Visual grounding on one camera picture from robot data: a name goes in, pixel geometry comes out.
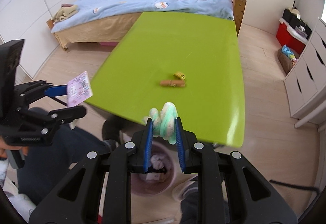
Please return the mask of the person's left hand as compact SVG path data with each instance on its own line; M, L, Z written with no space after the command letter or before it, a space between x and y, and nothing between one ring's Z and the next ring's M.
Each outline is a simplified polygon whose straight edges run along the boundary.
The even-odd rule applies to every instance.
M22 153L27 156L28 155L28 147L20 147L20 146L12 146L7 145L7 143L4 141L2 136L0 136L0 157L1 158L7 158L7 151L22 151Z

